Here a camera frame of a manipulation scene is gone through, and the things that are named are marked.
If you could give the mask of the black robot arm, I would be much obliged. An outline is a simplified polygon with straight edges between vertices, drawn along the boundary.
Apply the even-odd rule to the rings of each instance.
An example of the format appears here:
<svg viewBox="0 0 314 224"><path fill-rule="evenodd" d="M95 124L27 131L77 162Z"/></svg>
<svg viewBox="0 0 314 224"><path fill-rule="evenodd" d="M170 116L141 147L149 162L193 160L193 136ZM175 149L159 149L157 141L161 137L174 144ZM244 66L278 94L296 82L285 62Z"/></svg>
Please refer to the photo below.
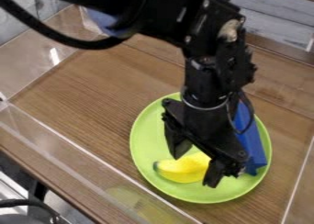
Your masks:
<svg viewBox="0 0 314 224"><path fill-rule="evenodd" d="M244 87L257 65L246 45L246 17L232 0L63 0L85 6L103 31L121 39L141 33L178 47L186 79L178 100L165 98L165 136L175 159L191 147L212 157L202 183L217 187L246 169L249 152L234 126L241 105L254 108Z"/></svg>

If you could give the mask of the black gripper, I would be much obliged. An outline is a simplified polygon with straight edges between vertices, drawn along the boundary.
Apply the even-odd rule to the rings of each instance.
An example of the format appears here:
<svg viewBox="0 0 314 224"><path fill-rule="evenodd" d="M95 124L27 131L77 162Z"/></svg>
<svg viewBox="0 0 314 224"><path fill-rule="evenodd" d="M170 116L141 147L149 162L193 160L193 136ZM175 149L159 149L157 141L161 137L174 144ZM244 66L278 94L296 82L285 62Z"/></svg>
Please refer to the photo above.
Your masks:
<svg viewBox="0 0 314 224"><path fill-rule="evenodd" d="M238 177L248 163L248 151L237 139L225 109L197 110L182 101L162 100L165 136L178 160L195 146L213 158L202 184L217 188L224 176Z"/></svg>

